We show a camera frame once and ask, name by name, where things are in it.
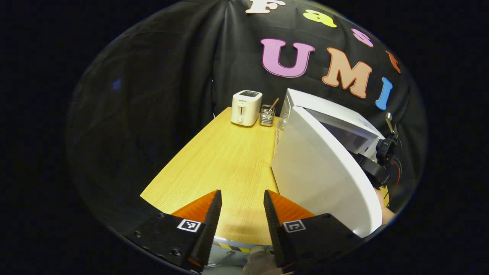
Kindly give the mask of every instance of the screw hole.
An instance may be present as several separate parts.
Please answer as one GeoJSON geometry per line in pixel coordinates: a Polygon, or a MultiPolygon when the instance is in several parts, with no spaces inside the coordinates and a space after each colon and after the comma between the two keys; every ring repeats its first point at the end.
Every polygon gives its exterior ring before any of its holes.
{"type": "Polygon", "coordinates": [[[180,250],[176,250],[176,249],[174,249],[174,250],[172,251],[172,254],[173,254],[173,255],[175,255],[175,256],[177,256],[177,257],[180,257],[180,256],[182,255],[182,252],[181,252],[180,250]]]}

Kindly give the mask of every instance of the pink letter u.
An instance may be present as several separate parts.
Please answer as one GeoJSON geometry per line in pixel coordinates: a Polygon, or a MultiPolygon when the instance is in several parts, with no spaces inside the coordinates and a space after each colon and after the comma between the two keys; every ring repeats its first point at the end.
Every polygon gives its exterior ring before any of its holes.
{"type": "Polygon", "coordinates": [[[295,65],[291,68],[280,65],[280,49],[286,45],[285,41],[278,39],[262,39],[263,44],[263,67],[267,71],[282,77],[298,77],[306,72],[309,54],[314,51],[314,47],[303,43],[294,43],[292,46],[297,49],[295,65]]]}

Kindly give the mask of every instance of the microwave door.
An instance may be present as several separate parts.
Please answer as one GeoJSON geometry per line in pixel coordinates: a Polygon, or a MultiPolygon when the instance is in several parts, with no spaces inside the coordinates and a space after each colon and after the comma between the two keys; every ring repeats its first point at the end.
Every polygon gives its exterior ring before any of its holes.
{"type": "Polygon", "coordinates": [[[315,215],[331,213],[360,237],[381,225],[380,203],[365,173],[302,107],[290,111],[272,171],[280,194],[315,215]]]}

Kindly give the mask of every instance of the colorful letter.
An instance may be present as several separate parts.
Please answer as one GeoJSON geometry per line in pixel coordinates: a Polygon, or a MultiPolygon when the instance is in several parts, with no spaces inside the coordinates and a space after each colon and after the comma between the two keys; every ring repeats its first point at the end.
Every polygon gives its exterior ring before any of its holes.
{"type": "Polygon", "coordinates": [[[400,68],[397,66],[398,62],[396,60],[396,58],[394,57],[394,55],[392,55],[392,53],[388,52],[388,51],[385,51],[390,59],[391,59],[391,63],[392,63],[392,66],[394,66],[394,68],[396,69],[396,71],[398,71],[400,73],[400,68]]]}
{"type": "Polygon", "coordinates": [[[375,105],[379,109],[385,111],[385,109],[387,109],[387,100],[389,99],[389,94],[392,90],[392,83],[385,77],[382,78],[382,82],[384,83],[384,86],[382,87],[382,92],[380,92],[380,97],[375,102],[375,105]]]}
{"type": "Polygon", "coordinates": [[[368,38],[368,36],[366,34],[364,34],[363,32],[357,30],[357,29],[352,29],[353,31],[353,35],[360,41],[362,41],[365,45],[369,46],[369,47],[374,47],[374,44],[372,43],[372,41],[370,41],[370,38],[368,38]]]}
{"type": "Polygon", "coordinates": [[[358,97],[366,98],[367,93],[365,91],[367,90],[368,77],[372,72],[372,68],[360,61],[352,69],[344,52],[331,47],[328,48],[328,52],[331,54],[331,64],[328,75],[323,77],[323,82],[330,86],[338,87],[339,74],[343,89],[346,90],[355,81],[350,91],[358,97]]]}
{"type": "Polygon", "coordinates": [[[307,12],[304,13],[305,18],[312,20],[312,21],[321,22],[324,25],[330,26],[333,28],[337,27],[333,22],[333,18],[327,16],[326,14],[322,14],[322,13],[320,13],[318,11],[314,11],[314,10],[306,10],[306,11],[307,12]]]}
{"type": "Polygon", "coordinates": [[[285,2],[279,0],[250,0],[253,2],[251,7],[246,10],[246,13],[270,13],[267,7],[271,10],[277,9],[278,5],[285,6],[285,2]]]}
{"type": "Polygon", "coordinates": [[[285,41],[278,39],[262,39],[263,44],[263,67],[275,75],[283,77],[298,77],[306,72],[309,54],[314,51],[314,47],[303,43],[294,43],[292,46],[297,49],[295,65],[291,68],[280,65],[280,49],[286,45],[285,41]]]}

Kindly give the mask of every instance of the cable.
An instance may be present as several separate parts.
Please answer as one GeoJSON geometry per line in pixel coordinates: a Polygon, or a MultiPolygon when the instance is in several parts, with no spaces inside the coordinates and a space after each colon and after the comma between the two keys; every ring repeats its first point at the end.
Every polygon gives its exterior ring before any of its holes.
{"type": "Polygon", "coordinates": [[[400,167],[399,165],[397,165],[397,163],[395,161],[392,162],[393,164],[395,164],[397,167],[398,167],[398,170],[399,170],[399,177],[398,177],[398,182],[396,183],[396,187],[399,185],[399,180],[400,180],[400,174],[401,174],[401,170],[400,170],[400,167]]]}
{"type": "Polygon", "coordinates": [[[397,158],[397,157],[393,157],[394,160],[396,160],[399,165],[400,165],[400,172],[402,173],[402,163],[400,162],[400,160],[397,158]]]}

